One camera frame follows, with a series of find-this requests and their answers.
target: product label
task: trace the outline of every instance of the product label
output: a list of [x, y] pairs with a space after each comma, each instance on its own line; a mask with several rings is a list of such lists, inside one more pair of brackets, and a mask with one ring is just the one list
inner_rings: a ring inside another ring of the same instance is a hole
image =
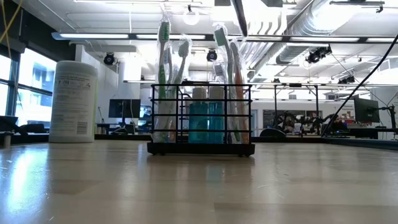
[[93, 133], [96, 81], [91, 75], [56, 74], [51, 135], [90, 136]]

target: yellow cable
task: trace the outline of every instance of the yellow cable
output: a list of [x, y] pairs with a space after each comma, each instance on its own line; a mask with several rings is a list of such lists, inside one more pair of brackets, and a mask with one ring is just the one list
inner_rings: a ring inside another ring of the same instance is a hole
[[[4, 22], [4, 28], [7, 27], [7, 20], [6, 20], [6, 10], [5, 10], [5, 5], [4, 5], [4, 1], [1, 3], [1, 8], [2, 8], [2, 20]], [[6, 40], [7, 40], [7, 48], [8, 48], [8, 56], [11, 59], [11, 48], [10, 48], [10, 40], [8, 39], [8, 31], [4, 31], [4, 33], [6, 34]]]
[[10, 29], [12, 23], [14, 22], [15, 18], [17, 17], [18, 12], [19, 12], [19, 10], [21, 9], [22, 2], [23, 2], [23, 1], [24, 1], [24, 0], [21, 0], [21, 1], [19, 2], [18, 8], [17, 8], [17, 10], [15, 11], [14, 15], [12, 16], [12, 18], [11, 18], [11, 20], [10, 20], [10, 23], [8, 24], [8, 26], [7, 26], [6, 29], [4, 30], [4, 33], [3, 33], [3, 34], [1, 35], [1, 37], [0, 37], [0, 43], [2, 42], [2, 40], [4, 39], [4, 37], [6, 36], [6, 34], [8, 33], [8, 30]]

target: black wire rack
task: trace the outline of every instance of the black wire rack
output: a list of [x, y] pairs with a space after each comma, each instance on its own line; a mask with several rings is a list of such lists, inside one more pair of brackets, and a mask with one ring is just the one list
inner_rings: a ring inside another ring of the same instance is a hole
[[[173, 96], [175, 98], [159, 98], [156, 97], [157, 88], [159, 87], [175, 87], [176, 94]], [[223, 99], [192, 99], [184, 98], [184, 96], [189, 96], [184, 94], [181, 89], [186, 86], [191, 87], [203, 87], [210, 88], [213, 86], [224, 88], [224, 98]], [[252, 85], [228, 85], [228, 84], [210, 84], [210, 83], [183, 83], [179, 85], [174, 84], [153, 84], [152, 87], [152, 108], [155, 105], [159, 106], [162, 101], [175, 102], [175, 112], [176, 113], [152, 113], [152, 134], [158, 133], [174, 133], [174, 142], [154, 142], [152, 141], [147, 144], [148, 152], [155, 154], [164, 155], [166, 153], [172, 154], [237, 154], [239, 156], [250, 156], [254, 154], [255, 145], [251, 141], [251, 87]], [[229, 89], [231, 88], [242, 88], [244, 95], [247, 95], [245, 99], [230, 99], [228, 97]], [[223, 102], [223, 114], [188, 114], [184, 113], [183, 102]], [[244, 114], [228, 114], [229, 102], [243, 102], [247, 105], [247, 111]], [[224, 118], [224, 130], [222, 129], [183, 129], [183, 121], [186, 117], [222, 117]], [[175, 128], [174, 129], [155, 129], [155, 121], [158, 117], [175, 117]], [[228, 129], [228, 118], [230, 117], [240, 117], [248, 118], [248, 129], [246, 130], [229, 130]], [[192, 132], [196, 133], [224, 133], [223, 144], [203, 144], [203, 143], [188, 143], [188, 138], [184, 134], [189, 134]], [[228, 135], [231, 133], [247, 133], [248, 142], [242, 144], [232, 144]]]

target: camera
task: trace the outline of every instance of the camera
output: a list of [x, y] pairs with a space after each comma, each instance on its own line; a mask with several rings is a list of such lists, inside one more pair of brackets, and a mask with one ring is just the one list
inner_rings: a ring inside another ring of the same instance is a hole
[[106, 53], [106, 56], [104, 58], [104, 64], [105, 65], [114, 65], [116, 63], [116, 59], [114, 57], [113, 52], [108, 52]]
[[209, 52], [207, 53], [207, 61], [208, 62], [214, 62], [215, 60], [217, 60], [217, 53], [215, 50], [209, 50]]

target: table surface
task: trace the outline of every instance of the table surface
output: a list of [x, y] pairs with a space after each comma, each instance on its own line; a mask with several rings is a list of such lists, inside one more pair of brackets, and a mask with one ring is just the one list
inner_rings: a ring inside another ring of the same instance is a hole
[[0, 223], [396, 224], [398, 153], [256, 144], [250, 158], [146, 142], [0, 149]]

